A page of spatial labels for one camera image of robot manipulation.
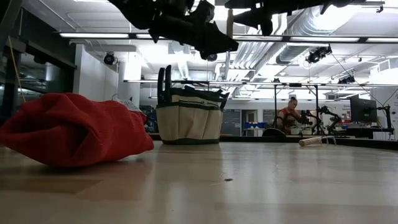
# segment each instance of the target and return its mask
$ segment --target spotlight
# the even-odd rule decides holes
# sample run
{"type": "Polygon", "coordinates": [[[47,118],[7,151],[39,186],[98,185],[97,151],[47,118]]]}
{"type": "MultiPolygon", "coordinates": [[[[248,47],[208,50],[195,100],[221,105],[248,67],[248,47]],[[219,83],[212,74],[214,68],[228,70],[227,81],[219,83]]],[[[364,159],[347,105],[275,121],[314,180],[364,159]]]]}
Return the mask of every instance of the spotlight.
{"type": "Polygon", "coordinates": [[[107,65],[114,65],[118,62],[117,58],[114,56],[114,52],[107,52],[104,58],[104,63],[107,65]]]}
{"type": "Polygon", "coordinates": [[[337,84],[350,84],[354,82],[355,82],[354,76],[350,75],[347,78],[342,78],[341,80],[338,80],[337,84]]]}
{"type": "Polygon", "coordinates": [[[310,55],[305,59],[308,63],[317,63],[321,59],[325,58],[326,55],[331,54],[331,48],[329,47],[319,47],[314,51],[310,52],[310,55]]]}
{"type": "Polygon", "coordinates": [[[207,56],[207,61],[214,62],[215,60],[217,60],[217,54],[207,56]]]}
{"type": "Polygon", "coordinates": [[[46,60],[44,60],[44,59],[42,59],[42,58],[40,58],[40,57],[38,57],[38,56],[35,56],[35,57],[33,58],[33,61],[36,62],[36,63],[39,63],[39,64],[41,64],[41,65],[45,65],[45,64],[47,63],[46,60]]]}

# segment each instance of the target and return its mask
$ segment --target person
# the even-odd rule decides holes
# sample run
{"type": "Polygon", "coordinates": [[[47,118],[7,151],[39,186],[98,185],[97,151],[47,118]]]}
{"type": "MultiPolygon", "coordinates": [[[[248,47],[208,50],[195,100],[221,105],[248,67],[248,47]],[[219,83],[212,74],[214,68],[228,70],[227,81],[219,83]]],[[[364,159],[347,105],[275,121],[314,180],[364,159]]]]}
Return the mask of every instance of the person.
{"type": "Polygon", "coordinates": [[[298,111],[295,110],[297,106],[297,100],[291,97],[287,107],[279,111],[277,117],[277,129],[283,131],[285,134],[291,134],[291,127],[294,126],[295,121],[300,121],[301,116],[298,111]]]}

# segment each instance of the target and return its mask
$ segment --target yellow cable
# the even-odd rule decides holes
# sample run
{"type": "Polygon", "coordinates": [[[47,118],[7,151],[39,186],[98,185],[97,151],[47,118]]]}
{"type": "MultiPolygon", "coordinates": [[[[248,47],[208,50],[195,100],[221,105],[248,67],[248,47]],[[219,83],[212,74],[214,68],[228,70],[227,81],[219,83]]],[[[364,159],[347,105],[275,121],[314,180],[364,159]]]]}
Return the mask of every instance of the yellow cable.
{"type": "Polygon", "coordinates": [[[8,36],[8,42],[10,42],[10,49],[11,49],[12,62],[14,62],[15,74],[16,74],[16,76],[17,76],[19,88],[21,89],[22,99],[24,100],[24,103],[25,103],[25,102],[26,102],[26,99],[25,99],[24,91],[22,90],[21,80],[19,79],[19,72],[18,72],[18,68],[17,68],[17,63],[16,63],[16,61],[15,61],[14,51],[13,51],[13,49],[12,49],[12,42],[11,42],[11,37],[10,37],[10,36],[8,36]]]}

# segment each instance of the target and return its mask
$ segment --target window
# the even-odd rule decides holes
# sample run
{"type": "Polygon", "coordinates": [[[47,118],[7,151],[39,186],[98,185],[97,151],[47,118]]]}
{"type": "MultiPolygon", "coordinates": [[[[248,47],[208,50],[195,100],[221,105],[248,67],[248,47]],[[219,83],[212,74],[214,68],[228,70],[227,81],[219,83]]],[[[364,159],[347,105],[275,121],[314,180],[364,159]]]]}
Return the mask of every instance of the window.
{"type": "Polygon", "coordinates": [[[21,55],[19,69],[21,85],[31,90],[46,93],[68,91],[63,69],[30,54],[21,55]]]}
{"type": "MultiPolygon", "coordinates": [[[[6,76],[7,58],[2,57],[0,60],[0,79],[3,80],[6,76]]],[[[2,105],[2,99],[4,98],[4,83],[0,83],[0,106],[2,105]]]]}
{"type": "MultiPolygon", "coordinates": [[[[32,90],[27,90],[25,88],[22,88],[22,91],[24,93],[24,97],[25,97],[26,102],[32,101],[32,100],[37,100],[43,95],[43,93],[39,93],[39,92],[32,91],[32,90]]],[[[17,112],[20,110],[21,104],[23,102],[24,102],[24,99],[22,97],[21,89],[18,88],[17,109],[16,109],[17,112]]]]}

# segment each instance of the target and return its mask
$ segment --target cable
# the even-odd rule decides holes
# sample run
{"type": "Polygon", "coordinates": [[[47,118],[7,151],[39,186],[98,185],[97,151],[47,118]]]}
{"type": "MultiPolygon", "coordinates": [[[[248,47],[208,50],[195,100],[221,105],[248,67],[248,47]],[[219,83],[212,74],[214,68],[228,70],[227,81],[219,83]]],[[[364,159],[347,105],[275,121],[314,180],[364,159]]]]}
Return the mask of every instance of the cable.
{"type": "Polygon", "coordinates": [[[17,68],[17,63],[15,61],[14,51],[13,51],[13,48],[12,48],[12,41],[11,41],[11,37],[10,36],[8,36],[8,42],[10,43],[11,58],[12,58],[12,62],[14,64],[14,69],[15,69],[15,74],[17,76],[18,85],[19,85],[19,88],[21,89],[22,99],[23,99],[23,101],[25,103],[26,99],[25,99],[24,91],[22,90],[21,79],[19,78],[19,72],[18,72],[18,68],[17,68]]]}
{"type": "MultiPolygon", "coordinates": [[[[347,73],[347,75],[351,75],[351,74],[347,71],[347,69],[345,69],[345,67],[339,62],[339,60],[337,60],[337,58],[335,57],[335,55],[333,55],[333,54],[331,54],[331,55],[336,59],[336,61],[338,62],[338,64],[344,69],[344,71],[347,73]]],[[[369,90],[363,88],[363,86],[362,86],[361,84],[359,84],[356,80],[355,80],[355,82],[356,82],[363,90],[365,90],[366,93],[368,93],[371,97],[373,97],[374,100],[376,100],[378,103],[380,103],[380,105],[382,105],[382,103],[381,103],[380,101],[378,101],[378,100],[376,99],[376,97],[372,96],[372,94],[371,94],[371,92],[370,92],[369,90]]]]}
{"type": "Polygon", "coordinates": [[[381,106],[384,107],[384,105],[394,96],[394,94],[398,91],[398,89],[395,90],[395,92],[393,92],[393,94],[386,100],[386,102],[384,102],[381,106]]]}
{"type": "MultiPolygon", "coordinates": [[[[348,73],[348,71],[345,69],[345,67],[339,62],[339,60],[337,60],[337,58],[335,57],[335,55],[333,55],[333,54],[331,54],[331,55],[336,59],[336,61],[337,61],[337,62],[339,63],[339,65],[344,69],[344,71],[345,71],[348,75],[351,75],[350,73],[348,73]]],[[[398,90],[396,90],[396,91],[388,98],[388,100],[387,100],[386,102],[381,103],[379,100],[376,99],[376,97],[374,97],[374,96],[371,94],[371,92],[370,92],[369,90],[363,88],[363,86],[362,86],[361,84],[359,84],[356,80],[355,80],[355,82],[356,82],[363,90],[365,90],[374,100],[376,100],[380,105],[382,105],[383,107],[384,107],[384,105],[394,96],[395,92],[398,91],[398,90]]]]}

